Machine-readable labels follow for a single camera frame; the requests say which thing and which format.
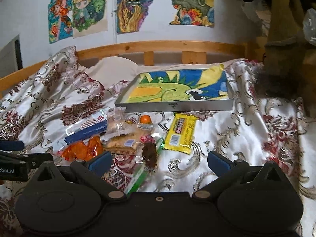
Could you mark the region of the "orange foil snack packet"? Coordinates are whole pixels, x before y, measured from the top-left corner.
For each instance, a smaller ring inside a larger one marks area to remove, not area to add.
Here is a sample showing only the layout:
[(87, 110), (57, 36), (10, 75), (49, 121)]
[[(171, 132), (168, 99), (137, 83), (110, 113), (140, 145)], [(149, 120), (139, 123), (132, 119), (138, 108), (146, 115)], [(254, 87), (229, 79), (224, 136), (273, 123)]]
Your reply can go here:
[(103, 153), (103, 146), (99, 135), (90, 137), (88, 143), (84, 141), (77, 141), (69, 144), (61, 153), (66, 161), (76, 161), (82, 159), (84, 161), (90, 161), (92, 158)]

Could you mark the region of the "blue white wrapper snack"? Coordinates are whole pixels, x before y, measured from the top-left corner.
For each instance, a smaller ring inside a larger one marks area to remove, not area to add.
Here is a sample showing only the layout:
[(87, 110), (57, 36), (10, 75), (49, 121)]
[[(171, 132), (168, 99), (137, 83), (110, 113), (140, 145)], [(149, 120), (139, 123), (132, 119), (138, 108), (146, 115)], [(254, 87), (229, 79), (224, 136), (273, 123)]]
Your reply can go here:
[(107, 112), (109, 108), (99, 109), (97, 112), (68, 126), (65, 134), (53, 143), (53, 153), (57, 154), (69, 144), (86, 141), (94, 135), (107, 130)]

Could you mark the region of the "clear packet biscuit snack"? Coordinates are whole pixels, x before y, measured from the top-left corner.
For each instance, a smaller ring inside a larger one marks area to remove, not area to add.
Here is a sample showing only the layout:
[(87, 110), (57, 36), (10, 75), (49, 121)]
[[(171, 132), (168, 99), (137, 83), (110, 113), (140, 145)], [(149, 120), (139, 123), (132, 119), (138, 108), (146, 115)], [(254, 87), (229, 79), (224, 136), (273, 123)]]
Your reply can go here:
[(125, 121), (125, 110), (126, 107), (119, 106), (107, 111), (107, 129), (103, 135), (105, 141), (110, 140), (113, 137), (137, 133), (137, 131), (151, 133), (154, 130), (153, 124), (128, 124)]

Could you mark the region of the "yellow snack packet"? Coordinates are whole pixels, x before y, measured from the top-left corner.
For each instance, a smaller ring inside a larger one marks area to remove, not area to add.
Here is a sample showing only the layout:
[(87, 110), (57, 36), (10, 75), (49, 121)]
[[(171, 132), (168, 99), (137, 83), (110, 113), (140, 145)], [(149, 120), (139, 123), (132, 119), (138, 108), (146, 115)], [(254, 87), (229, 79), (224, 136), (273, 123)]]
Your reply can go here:
[(197, 119), (193, 115), (175, 113), (163, 148), (189, 155)]

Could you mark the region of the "dark brown snack packet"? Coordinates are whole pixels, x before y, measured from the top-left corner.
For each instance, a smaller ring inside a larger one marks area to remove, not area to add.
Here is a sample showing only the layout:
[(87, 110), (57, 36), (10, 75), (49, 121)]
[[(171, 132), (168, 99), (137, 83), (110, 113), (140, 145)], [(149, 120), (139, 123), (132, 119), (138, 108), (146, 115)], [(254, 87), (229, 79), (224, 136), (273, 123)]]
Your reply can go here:
[(158, 154), (156, 151), (156, 141), (151, 135), (144, 135), (141, 137), (142, 158), (145, 161), (146, 168), (149, 171), (154, 171), (157, 166)]

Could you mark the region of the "green snack stick packet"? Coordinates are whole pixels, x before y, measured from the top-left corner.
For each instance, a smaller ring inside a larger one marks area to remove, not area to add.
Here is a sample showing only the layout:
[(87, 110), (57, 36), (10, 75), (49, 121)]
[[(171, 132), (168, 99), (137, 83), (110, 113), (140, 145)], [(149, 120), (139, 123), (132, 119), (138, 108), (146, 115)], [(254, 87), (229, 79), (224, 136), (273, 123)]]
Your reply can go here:
[[(158, 138), (156, 141), (156, 151), (158, 154), (158, 160), (159, 160), (159, 155), (162, 150), (162, 144), (164, 143), (163, 138)], [(130, 196), (133, 192), (136, 192), (143, 182), (146, 180), (148, 176), (151, 176), (157, 171), (158, 168), (158, 160), (157, 160), (157, 166), (154, 171), (149, 171), (146, 168), (145, 161), (142, 158), (142, 155), (140, 158), (136, 159), (136, 167), (133, 173), (132, 180), (130, 181), (129, 185), (125, 188), (124, 192), (127, 194), (127, 196)]]

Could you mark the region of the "small orange fruit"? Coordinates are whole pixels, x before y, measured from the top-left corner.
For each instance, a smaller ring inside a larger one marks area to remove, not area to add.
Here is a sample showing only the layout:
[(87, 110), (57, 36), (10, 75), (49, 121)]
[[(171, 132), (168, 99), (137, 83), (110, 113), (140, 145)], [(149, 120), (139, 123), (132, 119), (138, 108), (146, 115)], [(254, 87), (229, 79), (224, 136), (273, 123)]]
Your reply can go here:
[(139, 122), (141, 124), (152, 124), (151, 117), (149, 115), (142, 115)]

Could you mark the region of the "rice cracker clear packet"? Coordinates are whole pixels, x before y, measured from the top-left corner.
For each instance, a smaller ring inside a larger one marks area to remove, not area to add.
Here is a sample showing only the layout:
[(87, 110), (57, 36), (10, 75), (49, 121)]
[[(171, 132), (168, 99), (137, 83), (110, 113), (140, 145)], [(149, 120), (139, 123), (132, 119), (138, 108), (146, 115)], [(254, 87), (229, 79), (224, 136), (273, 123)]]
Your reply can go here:
[(120, 155), (141, 156), (144, 147), (144, 143), (141, 141), (143, 136), (141, 133), (115, 136), (102, 144), (103, 149)]

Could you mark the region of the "grey tray with colourful lining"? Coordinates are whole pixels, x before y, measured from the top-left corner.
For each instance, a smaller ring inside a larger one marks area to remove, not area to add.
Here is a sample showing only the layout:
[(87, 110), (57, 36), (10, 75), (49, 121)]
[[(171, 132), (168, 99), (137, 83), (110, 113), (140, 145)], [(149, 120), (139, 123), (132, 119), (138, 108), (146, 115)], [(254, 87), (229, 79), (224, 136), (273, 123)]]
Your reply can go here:
[(223, 64), (207, 69), (141, 73), (119, 95), (116, 107), (127, 112), (230, 111), (232, 88)]

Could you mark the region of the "cream pillow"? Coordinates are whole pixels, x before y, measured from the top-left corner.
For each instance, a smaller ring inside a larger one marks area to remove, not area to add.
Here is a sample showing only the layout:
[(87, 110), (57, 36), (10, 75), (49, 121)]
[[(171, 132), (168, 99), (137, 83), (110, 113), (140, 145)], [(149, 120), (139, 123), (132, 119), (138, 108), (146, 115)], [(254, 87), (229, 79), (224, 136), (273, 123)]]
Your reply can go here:
[(207, 69), (213, 64), (178, 64), (144, 66), (123, 57), (106, 57), (91, 67), (79, 65), (80, 71), (90, 78), (103, 84), (105, 88), (120, 80), (132, 81), (138, 74), (151, 71), (179, 70), (179, 69)]

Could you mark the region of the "wooden bed headboard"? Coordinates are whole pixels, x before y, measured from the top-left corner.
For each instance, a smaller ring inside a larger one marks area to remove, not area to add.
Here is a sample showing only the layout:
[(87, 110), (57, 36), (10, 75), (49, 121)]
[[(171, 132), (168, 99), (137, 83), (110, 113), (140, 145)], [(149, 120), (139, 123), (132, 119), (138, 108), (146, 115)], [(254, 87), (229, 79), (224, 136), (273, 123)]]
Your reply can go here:
[(138, 65), (155, 66), (157, 51), (181, 52), (182, 64), (210, 64), (208, 53), (224, 53), (262, 68), (265, 47), (261, 43), (225, 44), (204, 41), (144, 41), (107, 45), (77, 51), (69, 46), (47, 61), (29, 66), (1, 79), (1, 113), (19, 111), (31, 115), (45, 106), (68, 106), (97, 110), (114, 108), (116, 99), (131, 81), (120, 80), (105, 88), (80, 71), (79, 65), (91, 67), (106, 57), (127, 58)]

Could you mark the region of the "anime girl drawing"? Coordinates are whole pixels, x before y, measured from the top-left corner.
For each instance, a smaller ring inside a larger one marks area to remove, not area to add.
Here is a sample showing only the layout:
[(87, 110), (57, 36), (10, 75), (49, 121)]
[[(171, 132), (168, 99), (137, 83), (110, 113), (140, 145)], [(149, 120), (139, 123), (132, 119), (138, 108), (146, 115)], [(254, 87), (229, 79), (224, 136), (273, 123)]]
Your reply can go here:
[(49, 43), (73, 36), (72, 22), (69, 13), (72, 11), (72, 0), (51, 0), (48, 4)]

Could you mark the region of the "blond child drawing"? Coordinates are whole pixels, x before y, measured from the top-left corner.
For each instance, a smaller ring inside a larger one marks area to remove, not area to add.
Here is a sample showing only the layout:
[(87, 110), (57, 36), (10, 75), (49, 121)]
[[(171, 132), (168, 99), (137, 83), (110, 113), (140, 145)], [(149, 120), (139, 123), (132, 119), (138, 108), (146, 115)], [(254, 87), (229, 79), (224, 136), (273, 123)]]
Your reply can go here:
[(106, 0), (72, 0), (73, 37), (108, 30)]

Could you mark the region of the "landscape hills drawing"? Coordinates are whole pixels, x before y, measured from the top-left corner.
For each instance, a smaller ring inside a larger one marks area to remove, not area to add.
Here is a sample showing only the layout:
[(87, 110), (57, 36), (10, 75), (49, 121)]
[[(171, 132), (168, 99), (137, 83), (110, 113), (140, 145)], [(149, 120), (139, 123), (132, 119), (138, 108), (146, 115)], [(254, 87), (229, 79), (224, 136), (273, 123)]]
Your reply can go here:
[(170, 0), (176, 10), (171, 25), (214, 26), (214, 0)]

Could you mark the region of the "swirly sun drawing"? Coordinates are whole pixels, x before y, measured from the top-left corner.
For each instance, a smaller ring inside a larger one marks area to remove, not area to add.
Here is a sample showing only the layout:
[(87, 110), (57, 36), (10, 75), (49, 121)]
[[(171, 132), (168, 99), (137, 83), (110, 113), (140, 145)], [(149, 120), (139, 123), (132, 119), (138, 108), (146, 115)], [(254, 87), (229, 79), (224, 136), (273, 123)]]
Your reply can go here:
[(117, 33), (139, 31), (153, 0), (116, 0)]

